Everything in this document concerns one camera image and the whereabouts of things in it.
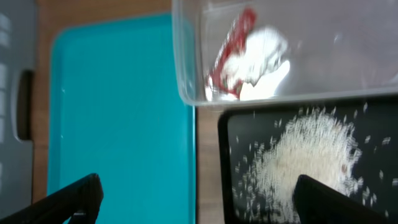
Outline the white tissue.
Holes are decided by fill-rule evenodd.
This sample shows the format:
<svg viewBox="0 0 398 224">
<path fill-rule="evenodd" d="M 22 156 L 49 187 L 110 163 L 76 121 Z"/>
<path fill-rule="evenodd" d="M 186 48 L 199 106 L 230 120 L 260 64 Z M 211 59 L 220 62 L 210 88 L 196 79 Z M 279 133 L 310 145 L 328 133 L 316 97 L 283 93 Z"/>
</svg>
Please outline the white tissue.
<svg viewBox="0 0 398 224">
<path fill-rule="evenodd" d="M 221 86 L 241 100 L 265 99 L 275 95 L 289 74 L 287 39 L 275 28 L 262 27 L 250 33 L 244 50 L 233 53 L 223 64 Z"/>
</svg>

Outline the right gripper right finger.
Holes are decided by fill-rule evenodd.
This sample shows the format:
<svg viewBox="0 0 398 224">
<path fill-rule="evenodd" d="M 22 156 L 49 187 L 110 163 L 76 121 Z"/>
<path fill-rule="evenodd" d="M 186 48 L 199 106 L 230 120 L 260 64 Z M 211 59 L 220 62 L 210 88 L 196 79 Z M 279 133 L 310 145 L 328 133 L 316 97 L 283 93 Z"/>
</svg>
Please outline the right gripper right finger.
<svg viewBox="0 0 398 224">
<path fill-rule="evenodd" d="M 397 215 L 386 215 L 343 195 L 337 190 L 301 174 L 293 192 L 293 204 L 300 223 L 388 224 Z"/>
</svg>

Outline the red snack wrapper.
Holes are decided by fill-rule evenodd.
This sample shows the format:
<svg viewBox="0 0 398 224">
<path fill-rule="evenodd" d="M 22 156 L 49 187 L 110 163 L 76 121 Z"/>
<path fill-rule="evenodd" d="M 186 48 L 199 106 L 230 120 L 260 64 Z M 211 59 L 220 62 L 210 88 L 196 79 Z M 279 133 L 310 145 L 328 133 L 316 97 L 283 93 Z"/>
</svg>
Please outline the red snack wrapper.
<svg viewBox="0 0 398 224">
<path fill-rule="evenodd" d="M 214 84 L 217 89 L 239 97 L 243 81 L 238 80 L 237 84 L 233 84 L 232 89 L 229 89 L 226 78 L 221 77 L 221 71 L 230 56 L 244 52 L 246 48 L 246 38 L 253 30 L 256 19 L 256 12 L 252 8 L 247 7 L 233 21 L 220 48 L 214 66 L 209 71 L 208 80 L 206 81 L 207 84 Z"/>
</svg>

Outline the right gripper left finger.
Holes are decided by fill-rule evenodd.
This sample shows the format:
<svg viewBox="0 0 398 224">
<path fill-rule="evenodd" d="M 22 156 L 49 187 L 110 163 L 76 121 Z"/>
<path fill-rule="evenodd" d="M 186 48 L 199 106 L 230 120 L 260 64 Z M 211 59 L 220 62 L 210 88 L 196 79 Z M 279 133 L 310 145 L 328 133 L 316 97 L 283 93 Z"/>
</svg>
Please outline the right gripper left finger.
<svg viewBox="0 0 398 224">
<path fill-rule="evenodd" d="M 95 223 L 103 197 L 100 177 L 92 173 L 1 219 L 1 223 Z"/>
</svg>

